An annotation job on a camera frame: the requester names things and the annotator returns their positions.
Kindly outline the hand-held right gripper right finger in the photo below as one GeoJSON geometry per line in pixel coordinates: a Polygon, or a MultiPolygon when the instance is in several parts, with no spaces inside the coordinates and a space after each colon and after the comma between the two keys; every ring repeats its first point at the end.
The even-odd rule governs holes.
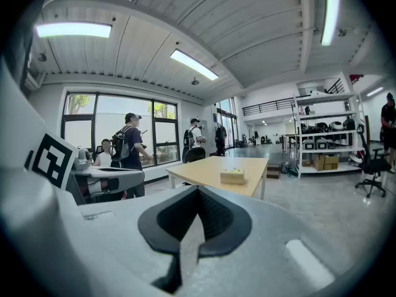
{"type": "Polygon", "coordinates": [[[275,204],[228,191],[212,192],[250,214],[244,242],[223,257],[200,259],[182,297],[334,297],[343,249],[275,204]]]}

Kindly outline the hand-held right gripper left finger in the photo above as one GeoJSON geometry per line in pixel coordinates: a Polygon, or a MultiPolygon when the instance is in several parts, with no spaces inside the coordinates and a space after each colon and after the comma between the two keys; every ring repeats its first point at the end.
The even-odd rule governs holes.
{"type": "Polygon", "coordinates": [[[48,293],[198,293],[179,250],[194,186],[141,199],[77,205],[50,184],[6,186],[6,236],[48,293]]]}

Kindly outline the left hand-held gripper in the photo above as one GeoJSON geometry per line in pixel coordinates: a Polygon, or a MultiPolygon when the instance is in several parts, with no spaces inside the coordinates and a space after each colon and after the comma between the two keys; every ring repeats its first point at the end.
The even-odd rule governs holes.
{"type": "MultiPolygon", "coordinates": [[[[0,167],[39,174],[83,205],[85,200],[71,173],[77,156],[75,147],[48,129],[12,78],[0,80],[0,167]]],[[[93,166],[88,169],[88,193],[92,197],[123,193],[144,178],[139,170],[93,166]]]]}

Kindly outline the small beige box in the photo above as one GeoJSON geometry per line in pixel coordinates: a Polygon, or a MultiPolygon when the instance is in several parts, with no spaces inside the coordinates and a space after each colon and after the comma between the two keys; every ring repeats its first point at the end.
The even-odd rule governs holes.
{"type": "Polygon", "coordinates": [[[227,168],[220,172],[220,182],[222,184],[245,184],[243,168],[227,168]]]}

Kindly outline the large black-framed window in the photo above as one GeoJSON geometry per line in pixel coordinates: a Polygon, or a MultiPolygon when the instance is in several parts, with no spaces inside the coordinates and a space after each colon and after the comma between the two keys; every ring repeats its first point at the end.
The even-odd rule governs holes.
{"type": "Polygon", "coordinates": [[[93,157],[101,153],[101,142],[124,125],[127,113],[140,116],[138,130],[142,147],[153,158],[140,156],[144,168],[180,160],[178,107],[172,103],[125,95],[68,92],[61,120],[61,137],[93,157]]]}

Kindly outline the light wooden table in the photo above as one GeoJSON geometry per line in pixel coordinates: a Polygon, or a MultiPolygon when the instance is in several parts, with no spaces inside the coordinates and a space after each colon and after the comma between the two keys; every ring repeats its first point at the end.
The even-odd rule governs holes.
{"type": "Polygon", "coordinates": [[[252,197],[259,191],[264,199],[268,159],[242,157],[208,157],[167,169],[170,186],[176,187],[175,179],[191,185],[209,186],[242,196],[252,197]],[[244,174],[243,184],[224,183],[221,173],[239,170],[244,174]]]}

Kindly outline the glass door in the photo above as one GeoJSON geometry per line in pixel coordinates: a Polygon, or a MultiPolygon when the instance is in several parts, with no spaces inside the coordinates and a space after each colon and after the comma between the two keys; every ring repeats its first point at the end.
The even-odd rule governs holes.
{"type": "Polygon", "coordinates": [[[221,124],[226,131],[225,148],[233,149],[236,147],[238,140],[237,115],[235,99],[229,98],[216,103],[217,122],[221,124]]]}

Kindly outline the white metal shelf rack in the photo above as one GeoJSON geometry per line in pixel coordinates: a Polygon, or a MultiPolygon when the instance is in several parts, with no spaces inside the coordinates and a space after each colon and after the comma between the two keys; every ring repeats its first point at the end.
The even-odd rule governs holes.
{"type": "Polygon", "coordinates": [[[357,163],[350,160],[363,150],[362,141],[357,134],[357,125],[365,125],[364,108],[361,95],[354,92],[322,93],[294,97],[291,106],[295,125],[295,167],[298,177],[321,173],[348,173],[360,170],[357,163]],[[344,130],[329,132],[329,124],[340,121],[344,130]],[[316,149],[316,140],[326,138],[328,148],[316,149]],[[303,140],[314,139],[315,149],[304,150],[303,140]],[[337,170],[317,171],[313,167],[314,154],[339,155],[337,170]]]}

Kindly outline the black balcony railing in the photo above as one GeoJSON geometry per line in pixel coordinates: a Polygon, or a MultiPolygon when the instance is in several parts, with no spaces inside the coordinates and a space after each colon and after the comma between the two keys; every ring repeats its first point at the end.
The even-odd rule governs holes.
{"type": "Polygon", "coordinates": [[[256,105],[251,105],[243,108],[244,116],[251,116],[254,114],[266,113],[271,111],[279,111],[291,108],[294,100],[292,97],[284,98],[281,100],[268,101],[265,103],[259,103],[256,105]]]}

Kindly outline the black office chair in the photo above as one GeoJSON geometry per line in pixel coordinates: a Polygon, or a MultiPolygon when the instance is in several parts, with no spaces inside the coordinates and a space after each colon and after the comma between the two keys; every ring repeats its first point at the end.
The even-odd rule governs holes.
{"type": "Polygon", "coordinates": [[[391,169],[391,165],[385,159],[385,157],[389,154],[379,153],[381,148],[375,148],[374,157],[372,158],[368,144],[364,138],[364,126],[362,124],[357,125],[356,132],[360,136],[364,148],[364,157],[361,164],[361,169],[364,174],[371,175],[372,178],[365,178],[362,182],[357,183],[355,188],[358,188],[359,186],[370,186],[371,188],[366,194],[366,198],[370,198],[372,190],[375,187],[381,191],[381,197],[384,198],[386,196],[386,189],[377,179],[381,177],[382,172],[389,172],[391,169]]]}

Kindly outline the person's black clothing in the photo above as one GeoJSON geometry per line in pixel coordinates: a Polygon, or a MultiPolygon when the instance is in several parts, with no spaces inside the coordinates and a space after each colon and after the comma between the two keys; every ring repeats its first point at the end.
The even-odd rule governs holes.
{"type": "Polygon", "coordinates": [[[21,87],[27,76],[33,40],[33,24],[20,24],[12,32],[7,63],[16,84],[21,87]]]}

